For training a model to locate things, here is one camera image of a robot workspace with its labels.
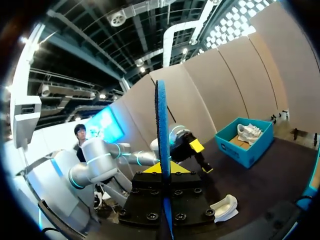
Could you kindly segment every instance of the yellow triangle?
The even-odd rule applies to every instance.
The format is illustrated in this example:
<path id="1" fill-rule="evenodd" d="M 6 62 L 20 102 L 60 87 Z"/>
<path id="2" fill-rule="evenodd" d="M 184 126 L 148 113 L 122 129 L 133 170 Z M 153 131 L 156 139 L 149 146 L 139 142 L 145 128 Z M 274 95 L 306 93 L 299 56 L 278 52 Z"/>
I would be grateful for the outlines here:
<path id="1" fill-rule="evenodd" d="M 176 164 L 173 161 L 170 161 L 170 170 L 172 174 L 175 174 L 176 172 L 180 172 L 180 173 L 190 173 L 189 170 L 183 168 L 182 166 Z M 161 173 L 161 167 L 160 167 L 160 162 L 158 162 L 156 165 L 153 165 L 151 167 L 149 167 L 147 170 L 143 171 L 144 173 L 153 173 L 156 172 L 158 174 Z"/>

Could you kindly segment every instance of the white sneaker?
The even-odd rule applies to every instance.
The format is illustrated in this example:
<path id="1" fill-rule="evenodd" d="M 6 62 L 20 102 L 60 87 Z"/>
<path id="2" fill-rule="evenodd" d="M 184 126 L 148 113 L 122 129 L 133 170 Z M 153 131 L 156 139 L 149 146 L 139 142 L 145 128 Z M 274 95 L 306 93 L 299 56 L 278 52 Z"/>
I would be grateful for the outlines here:
<path id="1" fill-rule="evenodd" d="M 237 131 L 238 140 L 247 142 L 250 146 L 253 145 L 262 134 L 262 131 L 258 127 L 253 126 L 251 123 L 248 126 L 238 124 Z"/>
<path id="2" fill-rule="evenodd" d="M 225 198 L 221 201 L 218 201 L 215 204 L 210 205 L 210 208 L 213 209 L 215 212 L 214 222 L 224 222 L 233 218 L 235 215 L 238 214 L 238 210 L 236 209 L 237 206 L 237 199 L 230 194 L 225 196 Z"/>

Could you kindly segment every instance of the beige partition wall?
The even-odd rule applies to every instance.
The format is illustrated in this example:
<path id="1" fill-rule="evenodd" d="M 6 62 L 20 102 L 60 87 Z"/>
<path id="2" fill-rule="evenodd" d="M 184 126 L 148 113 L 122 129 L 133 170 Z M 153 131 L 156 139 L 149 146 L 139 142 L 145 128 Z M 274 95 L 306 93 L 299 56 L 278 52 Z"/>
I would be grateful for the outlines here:
<path id="1" fill-rule="evenodd" d="M 149 145 L 157 138 L 155 85 L 149 74 L 139 80 L 122 98 L 142 138 Z M 169 124 L 174 123 L 168 114 Z"/>
<path id="2" fill-rule="evenodd" d="M 219 51 L 240 89 L 251 119 L 269 119 L 277 112 L 275 94 L 267 71 L 246 36 L 219 46 Z"/>
<path id="3" fill-rule="evenodd" d="M 250 21 L 268 46 L 280 72 L 291 126 L 320 133 L 320 72 L 304 32 L 279 2 Z"/>
<path id="4" fill-rule="evenodd" d="M 206 143 L 216 129 L 195 84 L 182 64 L 150 72 L 152 80 L 164 80 L 167 105 L 176 122 L 186 126 Z"/>
<path id="5" fill-rule="evenodd" d="M 268 73 L 274 91 L 278 111 L 281 112 L 282 110 L 287 110 L 288 101 L 284 83 L 280 77 L 279 70 L 271 55 L 270 50 L 268 49 L 266 43 L 263 41 L 259 33 L 254 32 L 248 37 L 255 47 L 256 51 L 260 55 L 265 69 Z"/>
<path id="6" fill-rule="evenodd" d="M 217 49 L 195 56 L 183 65 L 198 89 L 217 131 L 237 117 L 248 117 L 237 83 Z"/>

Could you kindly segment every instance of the black hair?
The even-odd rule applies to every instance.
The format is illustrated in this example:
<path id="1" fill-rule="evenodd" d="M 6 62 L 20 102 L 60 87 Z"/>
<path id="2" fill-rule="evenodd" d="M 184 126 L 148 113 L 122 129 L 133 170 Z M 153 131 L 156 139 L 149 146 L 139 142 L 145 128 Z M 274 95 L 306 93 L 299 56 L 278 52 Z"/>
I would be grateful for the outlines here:
<path id="1" fill-rule="evenodd" d="M 75 126 L 74 135 L 77 136 L 77 133 L 79 132 L 79 130 L 86 130 L 86 126 L 83 124 L 78 124 L 77 126 Z"/>

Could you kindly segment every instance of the blue box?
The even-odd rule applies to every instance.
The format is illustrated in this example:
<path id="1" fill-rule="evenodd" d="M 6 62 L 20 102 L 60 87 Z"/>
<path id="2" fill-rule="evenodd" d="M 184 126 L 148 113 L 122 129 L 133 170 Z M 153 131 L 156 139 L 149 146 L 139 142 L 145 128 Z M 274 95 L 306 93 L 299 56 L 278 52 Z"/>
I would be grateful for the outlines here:
<path id="1" fill-rule="evenodd" d="M 238 134 L 238 124 L 244 126 L 252 124 L 262 130 L 259 139 L 249 149 L 244 149 L 229 142 Z M 274 128 L 269 121 L 238 117 L 224 129 L 219 131 L 215 135 L 215 140 L 222 152 L 248 169 L 260 158 L 274 140 Z"/>
<path id="2" fill-rule="evenodd" d="M 314 196 L 317 194 L 317 192 L 318 192 L 318 188 L 312 186 L 312 182 L 313 182 L 313 179 L 314 179 L 315 174 L 316 174 L 316 172 L 317 172 L 317 168 L 320 168 L 320 160 L 319 160 L 319 158 L 320 158 L 320 147 L 319 147 L 319 149 L 318 149 L 318 154 L 316 155 L 316 160 L 315 160 L 315 165 L 314 165 L 314 169 L 313 169 L 313 174 L 312 174 L 312 176 L 310 177 L 310 180 L 309 180 L 309 182 L 308 182 L 308 185 L 306 186 L 306 189 L 304 190 L 302 196 L 314 197 Z M 307 210 L 310 203 L 311 203 L 311 200 L 310 200 L 310 199 L 302 199 L 302 200 L 300 200 L 300 201 L 297 202 L 297 205 L 298 205 L 299 207 L 301 207 L 302 209 Z"/>

